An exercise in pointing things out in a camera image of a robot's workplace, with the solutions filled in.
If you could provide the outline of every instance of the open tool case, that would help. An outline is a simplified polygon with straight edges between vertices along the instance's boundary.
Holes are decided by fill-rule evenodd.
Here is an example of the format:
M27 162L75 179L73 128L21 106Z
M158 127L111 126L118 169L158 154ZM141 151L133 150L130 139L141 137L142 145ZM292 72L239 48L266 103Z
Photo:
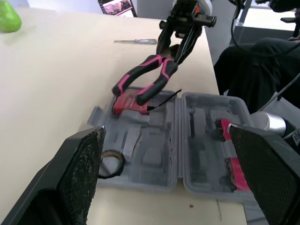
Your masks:
M149 105L158 105L171 94L162 91ZM132 110L119 116L112 110L104 114L95 107L89 124L105 126L103 152L121 151L126 159L120 176L98 179L97 184L154 192L171 191L183 179L195 195L256 205L253 194L238 190L232 181L226 159L237 156L231 140L221 141L215 124L219 119L254 126L237 97L184 93L146 115ZM109 172L113 165L105 161L101 167Z

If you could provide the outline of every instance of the beige table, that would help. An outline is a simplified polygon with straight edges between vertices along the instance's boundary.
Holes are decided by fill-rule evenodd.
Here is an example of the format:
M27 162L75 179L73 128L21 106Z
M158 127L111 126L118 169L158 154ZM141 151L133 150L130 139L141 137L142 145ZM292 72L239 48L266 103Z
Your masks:
M153 45L113 40L160 34L157 20L29 8L17 12L22 28L0 33L0 221L62 142L86 123L94 106L108 105L115 82L155 53ZM134 85L145 86L158 72ZM218 93L205 32L166 89ZM97 189L88 224L120 222L241 225L245 216L240 204L204 201L181 185L170 195Z

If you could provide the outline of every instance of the metal cylinder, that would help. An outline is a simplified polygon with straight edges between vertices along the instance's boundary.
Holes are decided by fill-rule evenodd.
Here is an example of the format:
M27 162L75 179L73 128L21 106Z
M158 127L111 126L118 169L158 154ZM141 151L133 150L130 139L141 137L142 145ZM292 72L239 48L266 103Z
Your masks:
M279 136L283 136L286 124L282 117L267 112L255 112L251 115L255 126L259 129L271 131Z

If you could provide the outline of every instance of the black pliers handle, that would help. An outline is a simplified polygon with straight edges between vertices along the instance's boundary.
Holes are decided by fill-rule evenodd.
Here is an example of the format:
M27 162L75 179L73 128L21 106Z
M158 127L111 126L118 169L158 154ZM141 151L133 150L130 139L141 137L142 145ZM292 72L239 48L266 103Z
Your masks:
M115 96L120 96L136 78L161 65L163 65L163 67L158 79L140 90L136 96L137 104L145 104L165 87L171 76L177 71L178 65L172 59L163 58L159 54L149 56L142 64L128 71L120 79L112 89L113 94Z

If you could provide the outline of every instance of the green object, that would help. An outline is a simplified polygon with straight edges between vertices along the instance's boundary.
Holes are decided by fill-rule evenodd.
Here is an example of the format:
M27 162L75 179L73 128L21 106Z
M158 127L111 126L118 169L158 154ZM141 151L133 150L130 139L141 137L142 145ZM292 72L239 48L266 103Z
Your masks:
M14 32L20 29L22 21L8 1L0 0L0 31Z

